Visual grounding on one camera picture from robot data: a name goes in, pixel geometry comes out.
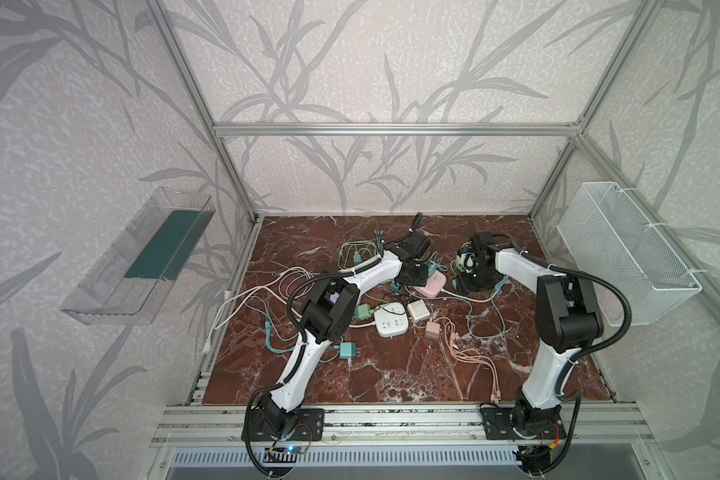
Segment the teal plug adapter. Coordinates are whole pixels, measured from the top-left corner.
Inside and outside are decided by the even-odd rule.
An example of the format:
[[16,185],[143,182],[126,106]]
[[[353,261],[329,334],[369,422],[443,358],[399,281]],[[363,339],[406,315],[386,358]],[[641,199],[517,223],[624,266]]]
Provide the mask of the teal plug adapter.
[[357,356],[357,346],[354,342],[341,342],[338,347],[339,358],[351,360]]

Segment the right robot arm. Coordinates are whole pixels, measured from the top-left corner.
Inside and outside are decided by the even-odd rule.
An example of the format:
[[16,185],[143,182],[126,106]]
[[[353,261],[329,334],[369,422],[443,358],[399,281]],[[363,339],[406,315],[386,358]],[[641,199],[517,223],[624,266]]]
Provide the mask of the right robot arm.
[[[623,338],[632,324],[632,308],[626,295],[612,283],[580,270],[555,266],[517,248],[514,239],[499,243],[488,232],[475,233],[461,256],[472,261],[459,274],[459,291],[473,293],[495,287],[508,277],[536,295],[535,327],[540,340],[531,373],[520,387],[512,407],[495,404],[479,408],[489,440],[537,440],[556,434],[564,438],[572,430],[562,426],[561,406],[579,400],[579,392],[567,395],[565,385],[577,362]],[[616,333],[598,342],[604,333],[595,287],[618,300],[623,320]]]

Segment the pink power strip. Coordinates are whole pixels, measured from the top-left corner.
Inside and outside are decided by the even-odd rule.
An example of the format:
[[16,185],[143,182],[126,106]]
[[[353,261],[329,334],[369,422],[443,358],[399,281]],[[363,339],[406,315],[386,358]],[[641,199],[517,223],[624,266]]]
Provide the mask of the pink power strip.
[[437,297],[446,286],[447,277],[439,270],[436,270],[427,280],[424,286],[415,286],[413,290],[424,298]]

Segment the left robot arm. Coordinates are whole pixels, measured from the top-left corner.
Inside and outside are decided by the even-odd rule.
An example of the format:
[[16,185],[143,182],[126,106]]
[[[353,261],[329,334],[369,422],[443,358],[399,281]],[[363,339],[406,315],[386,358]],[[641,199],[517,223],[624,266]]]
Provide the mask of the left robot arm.
[[307,386],[327,348],[349,329],[362,295],[384,282],[400,286],[424,286],[429,269],[424,255],[431,242],[418,232],[417,215],[402,237],[378,241],[379,252],[357,266],[323,272],[299,285],[297,293],[309,291],[296,317],[291,310],[296,298],[286,301],[287,315],[298,330],[298,342],[283,373],[271,386],[251,395],[246,406],[244,441],[279,440],[297,425]]

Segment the white power strip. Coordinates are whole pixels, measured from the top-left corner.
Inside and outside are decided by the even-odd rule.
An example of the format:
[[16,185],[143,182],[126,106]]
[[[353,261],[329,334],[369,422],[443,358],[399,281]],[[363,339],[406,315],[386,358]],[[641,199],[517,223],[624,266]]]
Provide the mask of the white power strip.
[[380,305],[374,311],[374,325],[383,338],[405,334],[410,326],[406,308],[399,302]]

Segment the pink plug adapter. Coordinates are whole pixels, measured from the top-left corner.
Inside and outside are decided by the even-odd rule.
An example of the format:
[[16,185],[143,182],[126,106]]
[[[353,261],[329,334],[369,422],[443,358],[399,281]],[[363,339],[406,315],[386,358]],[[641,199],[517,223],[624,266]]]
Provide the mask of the pink plug adapter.
[[437,322],[428,321],[425,325],[425,336],[427,338],[437,339],[441,334],[441,326]]

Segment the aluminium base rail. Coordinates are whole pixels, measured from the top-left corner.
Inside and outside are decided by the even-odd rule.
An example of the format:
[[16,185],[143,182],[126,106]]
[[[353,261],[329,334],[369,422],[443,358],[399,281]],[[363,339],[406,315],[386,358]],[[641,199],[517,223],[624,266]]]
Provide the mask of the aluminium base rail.
[[[287,436],[310,447],[381,445],[479,445],[550,443],[569,435],[577,444],[651,444],[655,441],[634,403],[585,402],[573,430],[572,406],[565,405],[558,428],[539,437],[518,437],[482,420],[473,403],[326,404],[324,417]],[[168,407],[152,447],[220,447],[243,444],[243,406]]]

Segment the clear plastic wall bin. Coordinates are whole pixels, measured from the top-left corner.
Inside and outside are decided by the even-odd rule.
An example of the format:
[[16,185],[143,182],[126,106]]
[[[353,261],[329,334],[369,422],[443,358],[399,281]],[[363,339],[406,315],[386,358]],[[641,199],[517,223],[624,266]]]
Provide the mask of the clear plastic wall bin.
[[216,213],[213,197],[157,188],[60,310],[87,326],[147,326]]

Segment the white charger adapter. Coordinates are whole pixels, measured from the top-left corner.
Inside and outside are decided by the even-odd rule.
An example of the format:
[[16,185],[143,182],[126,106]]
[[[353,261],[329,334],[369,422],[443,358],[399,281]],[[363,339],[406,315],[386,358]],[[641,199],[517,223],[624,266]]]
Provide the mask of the white charger adapter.
[[412,323],[426,322],[431,318],[431,312],[423,300],[409,302],[406,307]]

